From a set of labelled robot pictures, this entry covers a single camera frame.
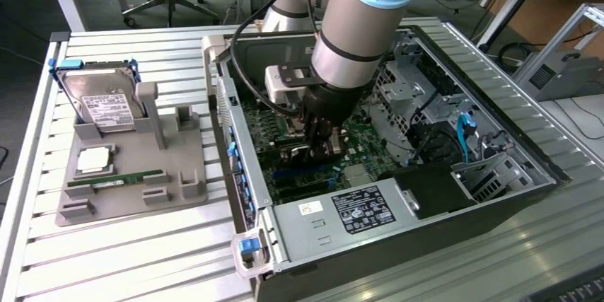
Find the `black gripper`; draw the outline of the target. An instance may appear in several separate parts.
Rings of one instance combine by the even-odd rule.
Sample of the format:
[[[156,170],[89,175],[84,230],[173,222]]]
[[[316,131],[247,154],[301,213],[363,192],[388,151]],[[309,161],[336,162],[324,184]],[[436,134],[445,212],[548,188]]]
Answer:
[[[352,115],[363,92],[364,87],[352,89],[327,85],[308,87],[301,102],[305,124],[327,121],[332,127],[340,127]]]

